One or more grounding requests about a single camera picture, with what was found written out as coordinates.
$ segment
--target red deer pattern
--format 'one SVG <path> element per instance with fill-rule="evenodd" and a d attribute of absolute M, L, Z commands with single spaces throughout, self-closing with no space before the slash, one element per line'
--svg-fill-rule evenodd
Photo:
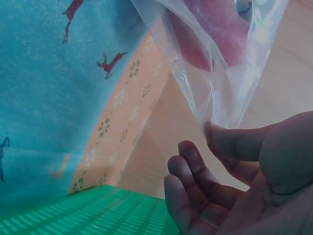
<path fill-rule="evenodd" d="M 97 62 L 97 64 L 98 64 L 98 67 L 99 67 L 99 68 L 102 68 L 105 72 L 107 72 L 107 75 L 106 75 L 106 78 L 105 78 L 105 79 L 109 79 L 109 78 L 112 76 L 112 70 L 113 70 L 115 64 L 116 64 L 120 59 L 122 59 L 122 57 L 123 57 L 124 55 L 126 55 L 126 54 L 128 54 L 128 52 L 118 53 L 118 54 L 114 57 L 114 59 L 112 60 L 112 62 L 108 64 L 108 63 L 107 63 L 107 55 L 106 55 L 106 53 L 103 53 L 103 55 L 104 55 L 104 62 L 103 62 L 103 63 Z"/>
<path fill-rule="evenodd" d="M 70 24 L 73 21 L 73 18 L 75 16 L 76 11 L 78 10 L 78 8 L 81 7 L 83 2 L 84 2 L 84 0 L 73 0 L 71 5 L 68 7 L 68 9 L 65 12 L 62 13 L 62 15 L 66 15 L 67 19 L 68 19 L 68 23 L 67 23 L 67 26 L 65 28 L 65 35 L 64 35 L 64 39 L 63 39 L 63 43 L 64 44 L 66 44 L 67 40 L 68 40 L 68 29 L 69 29 L 69 26 L 70 26 Z"/>

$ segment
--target red object in bag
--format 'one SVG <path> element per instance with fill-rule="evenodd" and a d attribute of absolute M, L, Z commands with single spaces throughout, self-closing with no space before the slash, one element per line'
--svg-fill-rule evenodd
<path fill-rule="evenodd" d="M 234 0 L 182 1 L 214 40 L 228 66 L 244 62 L 249 23 L 237 13 Z M 211 71 L 192 29 L 174 13 L 168 12 L 184 59 L 198 69 Z"/>

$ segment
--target deer print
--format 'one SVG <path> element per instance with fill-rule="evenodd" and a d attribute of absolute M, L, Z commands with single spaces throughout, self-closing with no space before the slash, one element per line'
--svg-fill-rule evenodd
<path fill-rule="evenodd" d="M 56 170 L 54 170 L 53 168 L 51 169 L 51 173 L 50 173 L 50 176 L 52 177 L 52 178 L 57 178 L 58 180 L 61 180 L 61 178 L 62 178 L 62 175 L 63 175 L 63 173 L 64 173 L 64 170 L 65 170 L 65 168 L 66 168 L 66 165 L 67 165 L 67 163 L 68 163 L 68 161 L 69 161 L 69 159 L 70 159 L 70 157 L 76 152 L 76 151 L 78 151 L 80 149 L 80 146 L 79 147 L 76 147 L 73 151 L 71 151 L 70 153 L 68 153 L 68 154 L 65 154 L 65 156 L 64 156 L 64 158 L 63 158 L 63 161 L 62 161 L 62 163 L 61 163 L 61 166 L 60 166 L 60 168 L 58 169 L 58 171 L 56 171 Z"/>
<path fill-rule="evenodd" d="M 66 15 L 67 19 L 68 19 L 68 23 L 67 23 L 67 26 L 65 28 L 65 35 L 64 35 L 64 39 L 63 39 L 63 43 L 64 44 L 66 44 L 67 40 L 68 40 L 68 29 L 69 29 L 69 26 L 70 26 L 70 24 L 73 21 L 73 18 L 75 16 L 76 11 L 78 10 L 78 8 L 81 7 L 83 2 L 84 2 L 84 0 L 73 0 L 71 5 L 68 7 L 68 9 L 65 12 L 62 13 L 62 15 Z"/>
<path fill-rule="evenodd" d="M 105 72 L 107 72 L 106 79 L 109 79 L 112 76 L 112 70 L 113 70 L 114 66 L 126 54 L 128 54 L 128 52 L 118 53 L 115 56 L 115 58 L 112 60 L 112 62 L 109 63 L 109 64 L 107 64 L 107 55 L 106 55 L 106 53 L 102 54 L 102 55 L 104 55 L 104 63 L 100 64 L 99 62 L 97 62 L 97 64 L 98 64 L 99 68 L 103 68 L 103 70 Z"/>
<path fill-rule="evenodd" d="M 6 186 L 8 185 L 6 181 L 4 180 L 4 173 L 3 173 L 3 168 L 2 168 L 2 160 L 4 157 L 4 148 L 10 147 L 10 139 L 8 137 L 5 137 L 4 141 L 2 144 L 0 144 L 0 181 L 2 181 Z"/>

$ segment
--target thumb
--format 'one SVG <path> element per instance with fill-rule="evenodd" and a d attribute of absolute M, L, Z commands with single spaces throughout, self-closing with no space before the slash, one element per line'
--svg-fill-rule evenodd
<path fill-rule="evenodd" d="M 229 130 L 207 123 L 204 126 L 204 135 L 214 155 L 258 162 L 263 140 L 273 127 L 274 125 L 251 130 Z"/>

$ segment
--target finger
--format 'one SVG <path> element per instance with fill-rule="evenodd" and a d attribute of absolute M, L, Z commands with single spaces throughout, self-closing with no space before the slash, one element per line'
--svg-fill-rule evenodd
<path fill-rule="evenodd" d="M 217 205 L 232 209 L 242 191 L 233 187 L 220 185 L 211 171 L 205 166 L 197 147 L 190 141 L 179 144 L 179 154 L 186 160 L 195 183 L 206 198 Z"/>
<path fill-rule="evenodd" d="M 229 210 L 207 200 L 196 185 L 186 160 L 181 156 L 173 156 L 168 161 L 168 169 L 172 175 L 180 179 L 187 192 L 190 205 L 200 217 L 216 228 L 220 227 L 225 221 Z"/>
<path fill-rule="evenodd" d="M 211 143 L 208 143 L 208 147 L 231 176 L 248 186 L 252 185 L 255 177 L 260 171 L 259 163 L 243 162 L 223 156 Z"/>
<path fill-rule="evenodd" d="M 182 234 L 215 234 L 216 229 L 202 221 L 191 208 L 187 193 L 179 178 L 173 175 L 165 177 L 164 190 L 167 209 Z"/>
<path fill-rule="evenodd" d="M 273 126 L 228 130 L 207 123 L 204 134 L 207 142 L 221 155 L 239 161 L 258 162 L 263 140 Z"/>

